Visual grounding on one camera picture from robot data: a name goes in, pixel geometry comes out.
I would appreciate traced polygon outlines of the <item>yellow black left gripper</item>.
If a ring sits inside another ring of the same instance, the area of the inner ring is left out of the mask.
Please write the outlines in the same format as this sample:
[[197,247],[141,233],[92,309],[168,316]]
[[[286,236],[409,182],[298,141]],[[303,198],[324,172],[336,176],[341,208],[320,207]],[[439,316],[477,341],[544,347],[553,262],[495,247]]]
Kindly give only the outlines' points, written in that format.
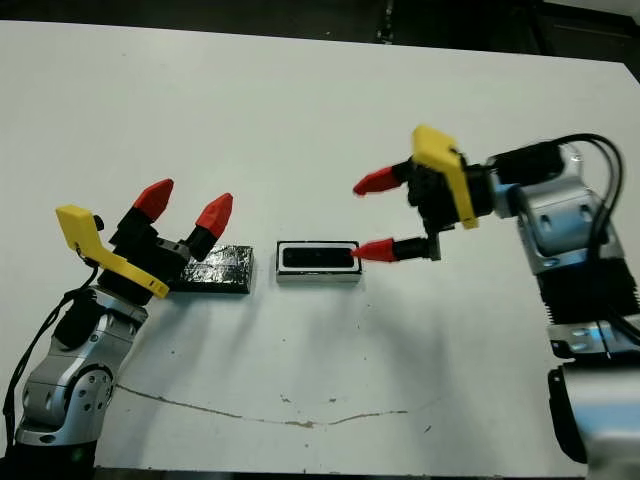
[[109,240],[112,251],[102,245],[91,211],[75,205],[56,209],[68,247],[103,269],[101,286],[133,304],[166,297],[169,284],[191,257],[197,261],[206,258],[231,217],[233,196],[224,193],[204,208],[185,245],[160,238],[153,223],[166,209],[173,186],[174,181],[167,178],[140,193]]

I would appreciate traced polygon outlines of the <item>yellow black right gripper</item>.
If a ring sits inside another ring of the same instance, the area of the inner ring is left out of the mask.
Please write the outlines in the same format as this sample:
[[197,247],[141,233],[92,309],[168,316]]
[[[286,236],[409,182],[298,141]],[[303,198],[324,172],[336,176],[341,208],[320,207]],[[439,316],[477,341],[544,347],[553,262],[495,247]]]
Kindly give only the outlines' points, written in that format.
[[408,181],[408,201],[418,210],[426,238],[368,242],[353,249],[353,257],[386,263],[415,258],[439,260],[442,232],[457,224],[466,230],[475,229],[479,218],[493,211],[488,169],[468,164],[452,136],[419,125],[412,133],[411,146],[410,162],[367,174],[353,187],[353,193],[380,193]]

